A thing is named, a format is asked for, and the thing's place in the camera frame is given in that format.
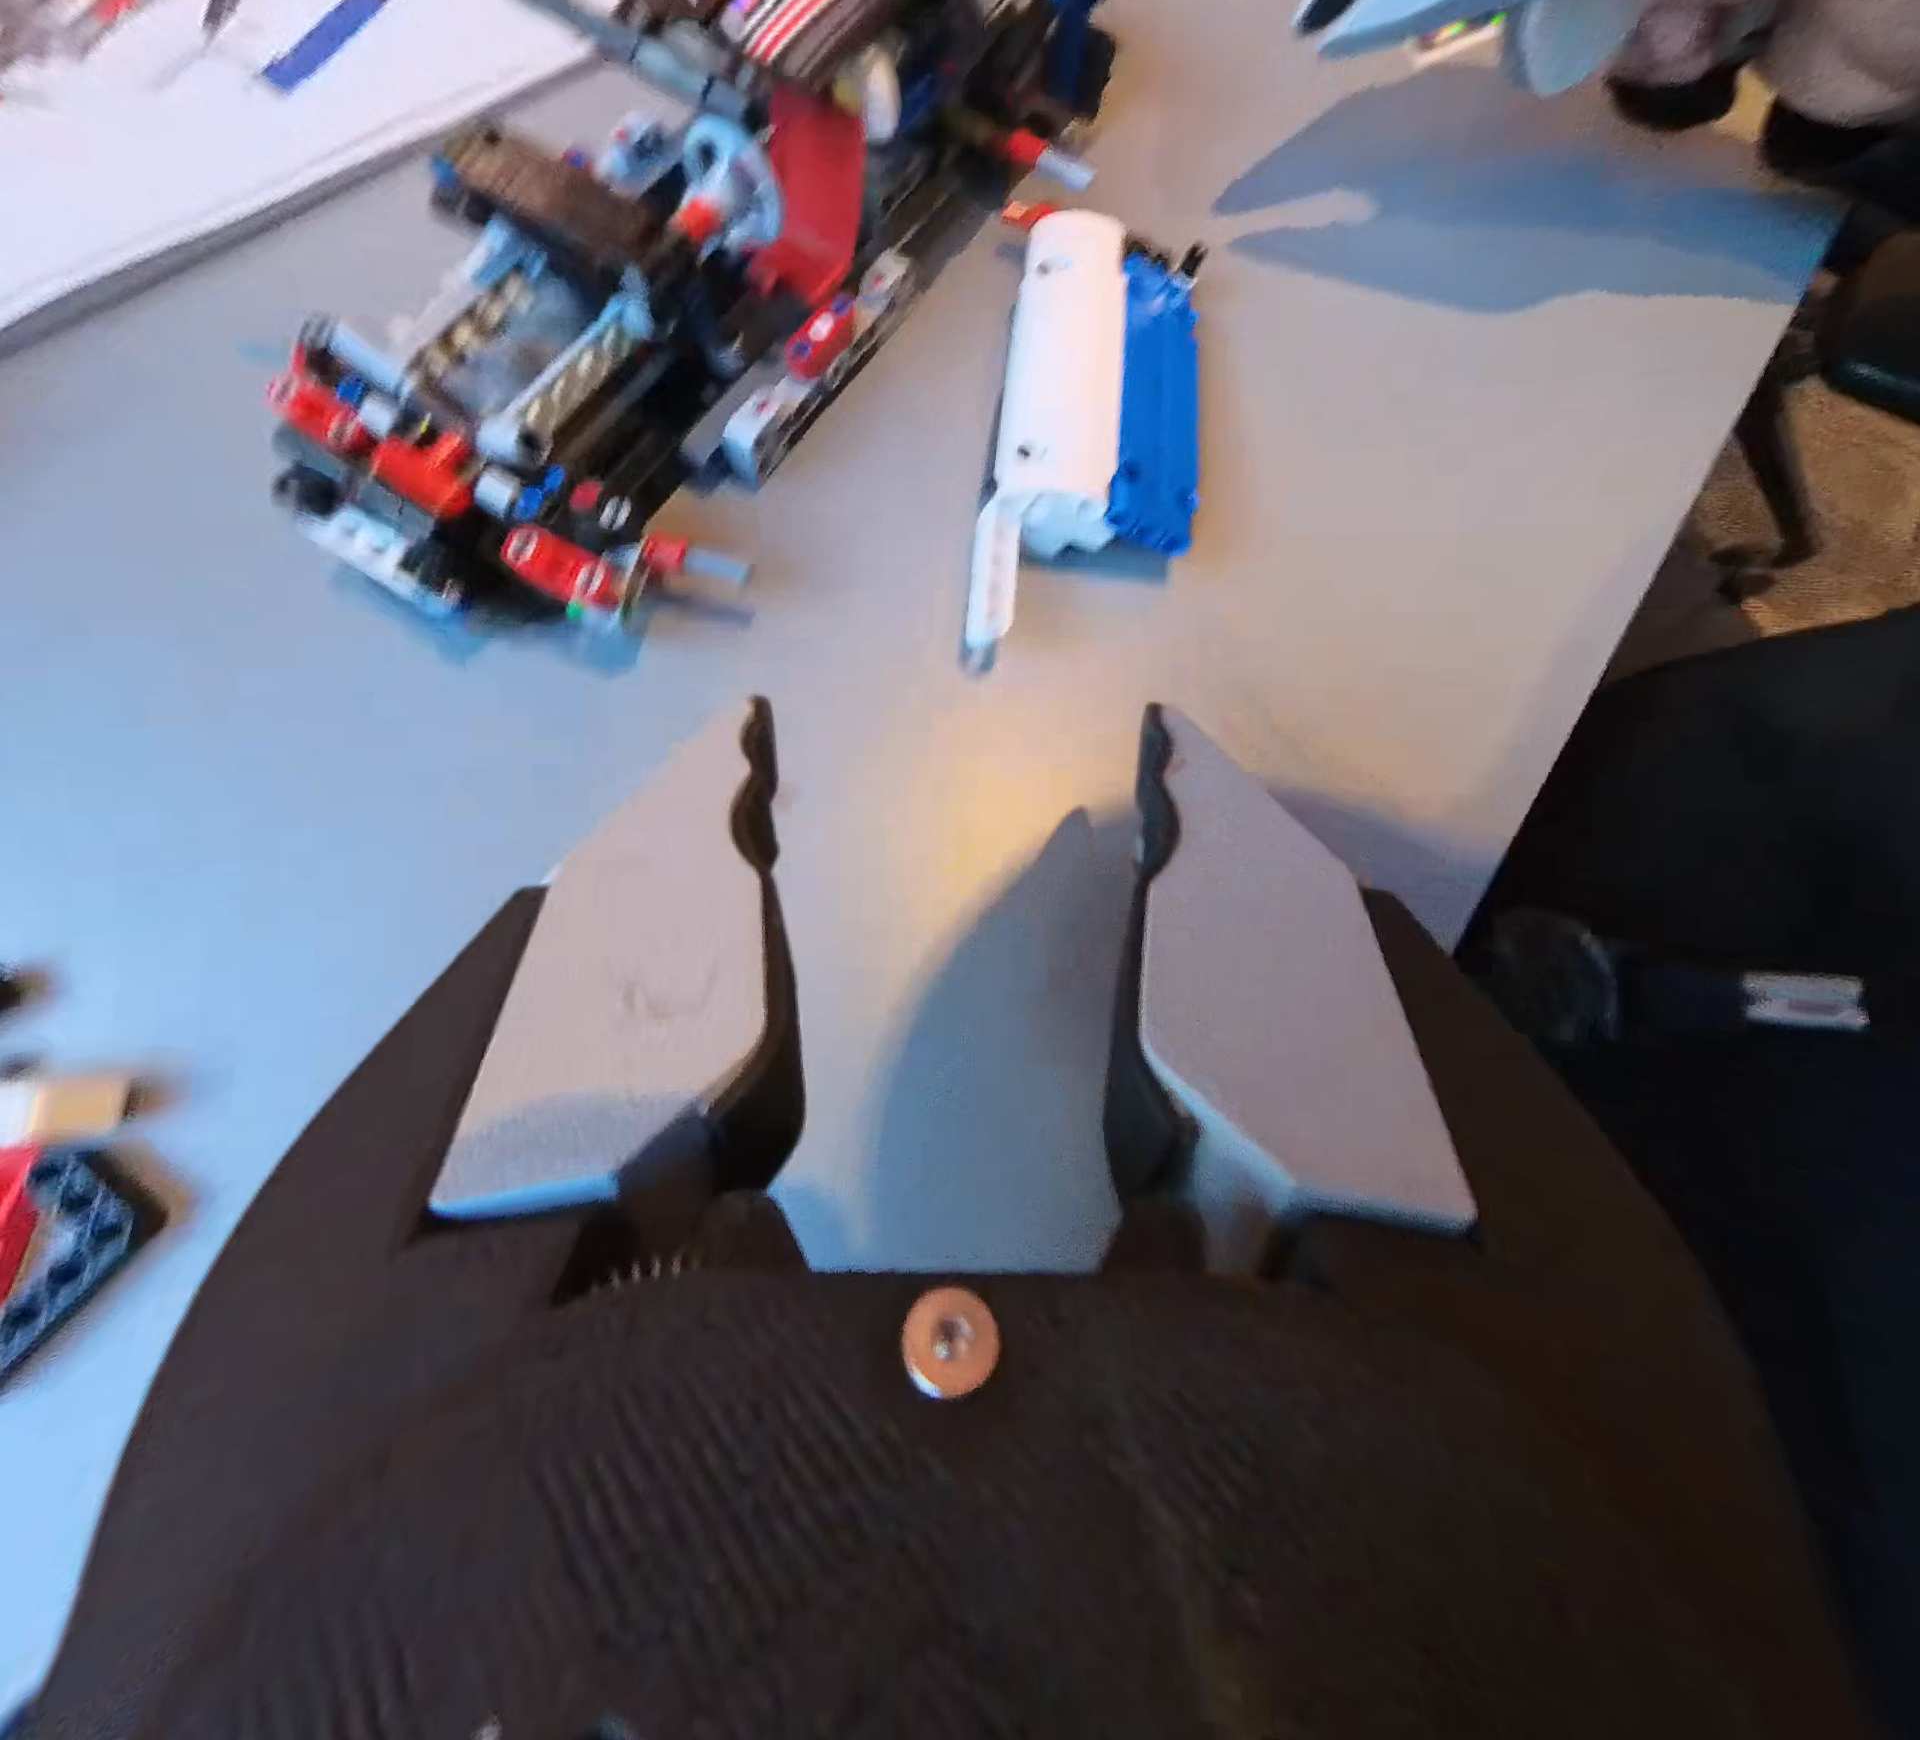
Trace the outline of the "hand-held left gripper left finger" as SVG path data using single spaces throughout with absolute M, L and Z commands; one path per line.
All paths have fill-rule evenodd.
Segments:
M 546 876 L 429 1209 L 764 1191 L 805 1128 L 773 703 L 679 743 Z

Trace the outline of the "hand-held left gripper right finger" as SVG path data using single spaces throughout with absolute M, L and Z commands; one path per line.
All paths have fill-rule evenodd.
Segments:
M 1189 714 L 1143 711 L 1102 1135 L 1204 1233 L 1468 1233 L 1477 1196 L 1344 859 Z

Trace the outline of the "white blue brick door panel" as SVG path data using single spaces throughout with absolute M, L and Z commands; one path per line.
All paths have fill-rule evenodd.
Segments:
M 1200 506 L 1199 313 L 1208 248 L 1117 216 L 1011 205 L 1021 285 L 972 528 L 962 661 L 991 668 L 1027 559 L 1111 546 L 1182 558 Z

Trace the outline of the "person's right forearm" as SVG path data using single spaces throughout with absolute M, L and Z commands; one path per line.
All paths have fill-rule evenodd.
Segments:
M 1761 131 L 1768 172 L 1818 191 L 1918 211 L 1918 120 L 1837 123 L 1813 120 L 1776 100 Z

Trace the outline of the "grey desk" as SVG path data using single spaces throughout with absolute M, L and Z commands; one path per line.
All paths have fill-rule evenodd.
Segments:
M 27 1051 L 172 1080 L 185 1202 L 4 1394 L 4 1711 L 56 1651 L 134 1417 L 267 1175 L 517 888 L 773 702 L 807 1126 L 858 1269 L 1079 1268 L 1140 716 L 1170 702 L 1443 940 L 1464 927 L 1797 301 L 1820 207 L 1488 50 L 1331 64 L 1294 0 L 1112 0 L 1092 202 L 1208 243 L 1204 476 L 1163 577 L 1021 575 L 959 659 L 1018 266 L 967 240 L 758 496 L 757 566 L 637 654 L 416 623 L 271 502 L 310 313 L 382 326 L 450 230 L 372 175 L 4 360 L 4 959 Z

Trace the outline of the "black office chair base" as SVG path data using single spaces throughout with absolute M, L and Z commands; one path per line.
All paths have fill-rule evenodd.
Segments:
M 1719 597 L 1741 606 L 1818 554 L 1813 490 L 1791 425 L 1792 394 L 1825 383 L 1918 423 L 1918 227 L 1871 205 L 1843 218 L 1813 285 L 1764 364 L 1732 441 L 1773 521 L 1773 547 L 1713 552 Z

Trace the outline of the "pile of loose brick pieces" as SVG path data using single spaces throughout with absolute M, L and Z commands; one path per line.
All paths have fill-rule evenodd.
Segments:
M 162 1089 L 121 1068 L 3 1060 L 3 1389 L 132 1268 L 172 1220 L 130 1132 Z

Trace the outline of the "toy brick race car model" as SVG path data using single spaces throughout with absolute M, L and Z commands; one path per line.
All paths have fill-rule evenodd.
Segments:
M 430 619 L 628 630 L 663 579 L 746 575 L 660 512 L 781 467 L 960 209 L 1092 179 L 1117 44 L 1104 0 L 527 2 L 673 109 L 565 152 L 454 129 L 430 191 L 470 246 L 382 339 L 300 328 L 273 494 Z

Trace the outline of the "open white instruction booklet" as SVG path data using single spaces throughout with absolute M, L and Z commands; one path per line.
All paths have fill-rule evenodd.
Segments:
M 4 332 L 581 53 L 513 0 L 4 0 Z

